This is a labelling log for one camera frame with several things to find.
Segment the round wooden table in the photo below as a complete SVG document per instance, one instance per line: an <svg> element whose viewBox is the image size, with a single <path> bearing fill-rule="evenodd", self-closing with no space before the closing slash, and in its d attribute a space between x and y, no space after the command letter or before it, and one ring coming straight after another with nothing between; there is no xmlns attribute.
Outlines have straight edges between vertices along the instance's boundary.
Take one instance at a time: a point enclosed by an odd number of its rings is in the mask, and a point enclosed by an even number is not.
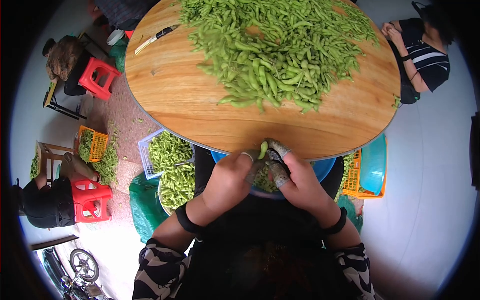
<svg viewBox="0 0 480 300"><path fill-rule="evenodd" d="M354 82L341 80L322 95L319 112L302 115L293 101L275 108L264 101L265 113L252 105L216 105L227 95L216 77L196 67L203 51L194 49L184 25L153 42L138 55L135 49L163 28L178 24L180 5L174 0L155 5L136 27L127 47L125 75L139 106L160 126L199 146L221 153L258 148L265 137L290 146L301 158L329 158L363 147L388 126L400 95L400 75L387 40L371 22L380 47L358 43L367 55L357 56L360 72Z"/></svg>

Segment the motorcycle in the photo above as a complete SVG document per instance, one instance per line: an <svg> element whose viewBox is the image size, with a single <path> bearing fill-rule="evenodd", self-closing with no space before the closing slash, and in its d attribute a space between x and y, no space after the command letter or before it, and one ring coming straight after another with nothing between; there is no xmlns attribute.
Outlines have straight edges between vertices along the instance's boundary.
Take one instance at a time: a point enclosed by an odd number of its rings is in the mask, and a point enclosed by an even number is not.
<svg viewBox="0 0 480 300"><path fill-rule="evenodd" d="M83 249L74 249L70 253L70 266L75 277L61 277L65 300L113 300L95 283L100 271L92 254Z"/></svg>

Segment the gray glove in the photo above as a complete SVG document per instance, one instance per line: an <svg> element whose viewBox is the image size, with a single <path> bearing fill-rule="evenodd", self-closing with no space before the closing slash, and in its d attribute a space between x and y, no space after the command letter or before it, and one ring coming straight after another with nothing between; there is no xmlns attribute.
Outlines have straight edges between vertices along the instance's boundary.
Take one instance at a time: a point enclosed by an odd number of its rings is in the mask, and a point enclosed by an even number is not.
<svg viewBox="0 0 480 300"><path fill-rule="evenodd" d="M279 188L290 180L288 176L290 171L287 173L286 168L288 169L288 167L283 162L283 157L292 150L277 140L265 138L265 141L268 142L267 154L270 159L266 164L272 172L275 185Z"/></svg>
<svg viewBox="0 0 480 300"><path fill-rule="evenodd" d="M248 155L252 160L253 164L252 164L252 167L250 168L250 171L247 174L247 177L245 178L245 181L247 181L250 184L253 184L253 180L255 179L255 176L257 175L258 171L263 169L263 167L265 166L267 157L265 156L263 159L257 159L258 155L260 154L260 151L255 149L246 149L241 154Z"/></svg>

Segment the motorcycle wheel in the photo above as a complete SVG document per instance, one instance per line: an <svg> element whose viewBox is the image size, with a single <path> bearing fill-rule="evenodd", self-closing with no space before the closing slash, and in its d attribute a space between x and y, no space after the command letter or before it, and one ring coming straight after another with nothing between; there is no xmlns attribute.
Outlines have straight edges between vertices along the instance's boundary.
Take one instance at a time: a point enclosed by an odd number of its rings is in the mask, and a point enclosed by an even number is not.
<svg viewBox="0 0 480 300"><path fill-rule="evenodd" d="M95 258L93 255L83 249L77 248L70 253L70 266L75 273L77 273L82 266L86 267L79 276L88 282L94 282L100 275L98 264Z"/></svg>

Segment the black and white patterned sleeve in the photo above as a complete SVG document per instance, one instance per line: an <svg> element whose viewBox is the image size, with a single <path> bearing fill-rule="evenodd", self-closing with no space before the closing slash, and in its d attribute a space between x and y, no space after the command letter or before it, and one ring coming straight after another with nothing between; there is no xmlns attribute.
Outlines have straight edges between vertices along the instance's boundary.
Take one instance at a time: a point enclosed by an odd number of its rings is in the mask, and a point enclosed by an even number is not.
<svg viewBox="0 0 480 300"><path fill-rule="evenodd" d="M175 298L185 275L190 256L165 248L155 239L149 239L138 257L132 299L163 300Z"/></svg>
<svg viewBox="0 0 480 300"><path fill-rule="evenodd" d="M370 260L363 243L357 247L342 249L335 253L347 281L358 290L358 299L374 300L375 292L370 281Z"/></svg>

